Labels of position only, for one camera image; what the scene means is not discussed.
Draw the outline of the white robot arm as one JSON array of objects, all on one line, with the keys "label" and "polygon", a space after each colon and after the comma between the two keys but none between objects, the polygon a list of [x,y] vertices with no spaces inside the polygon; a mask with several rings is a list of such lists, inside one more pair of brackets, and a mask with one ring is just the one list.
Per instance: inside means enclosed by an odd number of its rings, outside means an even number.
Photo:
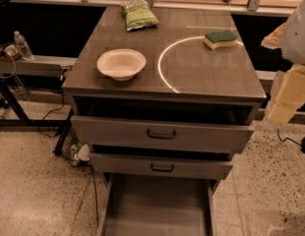
[{"label": "white robot arm", "polygon": [[274,99],[268,119],[285,124],[305,103],[305,0],[288,17],[281,37],[281,56],[292,63]]}]

